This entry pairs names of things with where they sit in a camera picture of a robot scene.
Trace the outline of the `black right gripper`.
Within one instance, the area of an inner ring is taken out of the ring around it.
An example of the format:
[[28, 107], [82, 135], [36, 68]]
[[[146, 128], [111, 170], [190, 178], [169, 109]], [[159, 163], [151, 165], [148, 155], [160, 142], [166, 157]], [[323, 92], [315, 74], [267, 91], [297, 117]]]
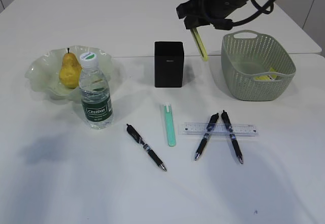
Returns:
[[176, 8], [178, 18], [184, 18], [188, 30], [210, 25], [204, 17], [226, 18], [236, 9], [245, 5], [249, 0], [196, 0], [197, 2], [181, 3]]

